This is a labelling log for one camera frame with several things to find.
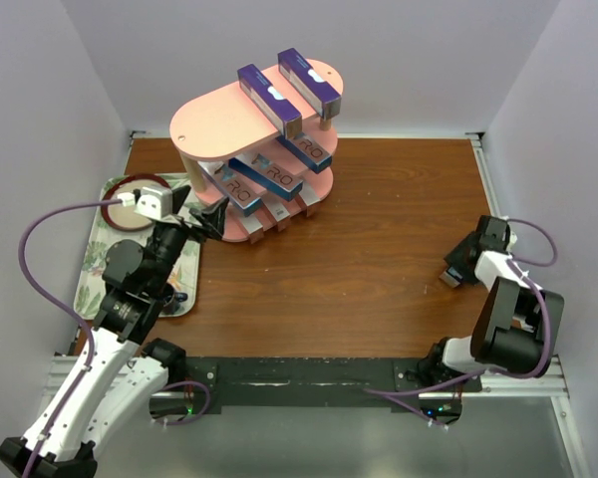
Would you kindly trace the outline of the blue toothpaste box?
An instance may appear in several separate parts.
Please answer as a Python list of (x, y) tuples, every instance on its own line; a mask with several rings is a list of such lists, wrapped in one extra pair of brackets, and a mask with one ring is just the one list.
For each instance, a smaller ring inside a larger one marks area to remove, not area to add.
[(230, 202), (241, 211), (244, 216), (250, 216), (261, 207), (260, 197), (250, 186), (232, 170), (225, 162), (201, 162), (199, 164), (206, 178)]
[(261, 153), (242, 153), (228, 166), (280, 198), (290, 201), (302, 189), (303, 180)]
[(332, 154), (312, 136), (304, 132), (294, 138), (279, 135), (275, 140), (314, 173), (321, 173), (332, 164)]

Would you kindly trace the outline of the purple toothpaste box edge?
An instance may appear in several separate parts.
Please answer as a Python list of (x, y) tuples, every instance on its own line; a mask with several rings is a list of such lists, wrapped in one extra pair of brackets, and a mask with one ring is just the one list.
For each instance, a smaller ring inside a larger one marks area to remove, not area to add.
[(462, 275), (454, 268), (449, 267), (440, 274), (440, 279), (450, 288), (457, 288), (462, 284)]

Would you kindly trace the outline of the purple toothpaste box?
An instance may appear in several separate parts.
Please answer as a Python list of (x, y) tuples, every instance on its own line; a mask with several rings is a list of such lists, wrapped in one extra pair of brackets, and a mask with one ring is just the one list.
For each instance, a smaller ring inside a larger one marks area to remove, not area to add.
[(294, 48), (277, 54), (280, 74), (301, 95), (321, 120), (331, 120), (341, 109), (341, 94), (322, 78)]
[(302, 132), (303, 120), (300, 112), (254, 64), (238, 69), (237, 77), (241, 90), (282, 136), (292, 139)]

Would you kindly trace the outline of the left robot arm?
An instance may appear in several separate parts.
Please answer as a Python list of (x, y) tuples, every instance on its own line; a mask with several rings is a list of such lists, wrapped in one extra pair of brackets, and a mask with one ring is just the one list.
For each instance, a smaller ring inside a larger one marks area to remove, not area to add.
[(0, 445), (0, 461), (17, 477), (92, 477), (113, 433), (159, 391), (203, 391), (200, 410), (176, 420), (196, 421), (211, 392), (186, 377), (186, 353), (164, 340), (146, 340), (174, 290), (168, 282), (187, 241), (201, 244), (224, 233), (227, 199), (179, 216), (191, 188), (145, 186), (108, 200), (153, 223), (146, 244), (124, 239), (105, 256), (105, 294), (93, 322), (75, 319), (86, 342), (73, 368), (39, 418)]

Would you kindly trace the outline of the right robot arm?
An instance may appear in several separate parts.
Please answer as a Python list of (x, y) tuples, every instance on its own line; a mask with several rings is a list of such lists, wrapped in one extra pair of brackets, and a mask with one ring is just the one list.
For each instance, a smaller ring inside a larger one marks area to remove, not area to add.
[(450, 287), (487, 289), (470, 336), (443, 338), (415, 368), (419, 383), (439, 388), (448, 380), (492, 371), (513, 378), (543, 376), (549, 369), (564, 298), (537, 285), (512, 254), (515, 221), (482, 215), (446, 256), (441, 279)]

